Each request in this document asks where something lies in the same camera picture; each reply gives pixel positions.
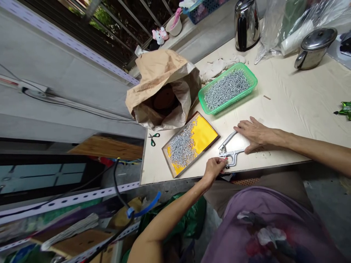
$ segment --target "yellow cloth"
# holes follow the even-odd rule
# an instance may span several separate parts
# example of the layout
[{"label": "yellow cloth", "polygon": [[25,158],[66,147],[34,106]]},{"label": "yellow cloth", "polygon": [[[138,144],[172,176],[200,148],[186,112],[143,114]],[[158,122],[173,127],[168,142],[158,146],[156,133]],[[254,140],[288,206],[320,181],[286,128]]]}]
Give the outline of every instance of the yellow cloth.
[{"label": "yellow cloth", "polygon": [[[195,121],[197,121],[197,125],[192,129],[194,134],[191,138],[194,140],[193,149],[196,150],[197,154],[200,154],[208,145],[210,145],[211,142],[213,142],[218,134],[204,117],[198,116],[193,122]],[[168,156],[171,157],[170,146],[167,148],[167,153]],[[177,167],[175,164],[172,164],[172,166],[177,175],[185,169],[185,167]]]}]

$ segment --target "cloth rag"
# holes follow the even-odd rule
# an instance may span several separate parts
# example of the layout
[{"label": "cloth rag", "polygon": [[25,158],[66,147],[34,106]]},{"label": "cloth rag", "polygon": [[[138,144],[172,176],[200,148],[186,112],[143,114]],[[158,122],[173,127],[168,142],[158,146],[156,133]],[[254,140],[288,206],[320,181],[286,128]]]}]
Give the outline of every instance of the cloth rag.
[{"label": "cloth rag", "polygon": [[200,71],[201,83],[207,85],[214,80],[218,75],[229,69],[236,63],[246,63],[246,59],[241,55],[235,55],[234,58],[224,60],[222,58],[208,62],[203,70]]},{"label": "cloth rag", "polygon": [[76,234],[84,232],[85,230],[98,226],[99,225],[98,220],[99,220],[99,217],[97,214],[95,213],[90,214],[88,217],[78,221],[74,225],[67,228],[65,231],[62,231],[56,236],[45,241],[41,245],[41,251],[47,251],[52,245],[56,244],[57,242],[60,242],[64,239],[70,238],[72,236],[75,236]]},{"label": "cloth rag", "polygon": [[179,3],[179,7],[191,8],[196,3],[195,0],[184,0]]}]

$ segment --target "gray wall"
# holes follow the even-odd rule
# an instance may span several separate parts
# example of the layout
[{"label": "gray wall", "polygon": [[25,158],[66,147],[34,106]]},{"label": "gray wall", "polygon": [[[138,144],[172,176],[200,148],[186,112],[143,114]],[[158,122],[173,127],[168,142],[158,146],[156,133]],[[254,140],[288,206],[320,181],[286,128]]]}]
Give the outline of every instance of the gray wall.
[{"label": "gray wall", "polygon": [[[125,80],[0,8],[0,63],[57,95],[131,118]],[[0,74],[12,77],[0,68]],[[40,102],[0,85],[0,137],[80,143],[96,132],[144,138],[140,125]]]},{"label": "gray wall", "polygon": [[[258,15],[263,18],[268,0],[256,0]],[[230,0],[200,21],[194,30],[172,50],[196,63],[235,37],[234,7],[238,0]]]}]

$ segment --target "brown paper bag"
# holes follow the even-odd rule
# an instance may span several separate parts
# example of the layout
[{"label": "brown paper bag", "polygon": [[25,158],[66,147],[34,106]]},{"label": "brown paper bag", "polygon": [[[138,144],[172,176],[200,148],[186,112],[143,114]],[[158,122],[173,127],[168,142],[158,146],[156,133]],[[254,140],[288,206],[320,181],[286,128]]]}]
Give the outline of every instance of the brown paper bag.
[{"label": "brown paper bag", "polygon": [[125,100],[133,118],[153,131],[184,126],[201,88],[199,70],[167,49],[142,54],[136,64],[141,82],[127,91]]}]

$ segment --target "pink toy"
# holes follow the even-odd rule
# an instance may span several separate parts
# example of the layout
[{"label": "pink toy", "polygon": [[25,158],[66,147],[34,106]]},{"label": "pink toy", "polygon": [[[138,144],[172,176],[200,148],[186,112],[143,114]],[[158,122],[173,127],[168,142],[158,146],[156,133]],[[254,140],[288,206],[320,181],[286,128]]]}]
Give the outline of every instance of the pink toy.
[{"label": "pink toy", "polygon": [[161,34],[163,40],[169,39],[168,34],[167,34],[167,32],[166,32],[166,30],[165,30],[164,27],[161,27],[161,29],[160,29],[160,34]]},{"label": "pink toy", "polygon": [[152,38],[157,41],[157,44],[163,45],[165,43],[164,39],[162,38],[160,31],[153,30],[152,31]]},{"label": "pink toy", "polygon": [[182,9],[179,7],[177,9],[177,11],[175,12],[176,14],[174,15],[174,21],[173,21],[173,24],[171,25],[171,29],[173,29],[175,27],[175,25],[177,24],[181,12],[182,12]]}]

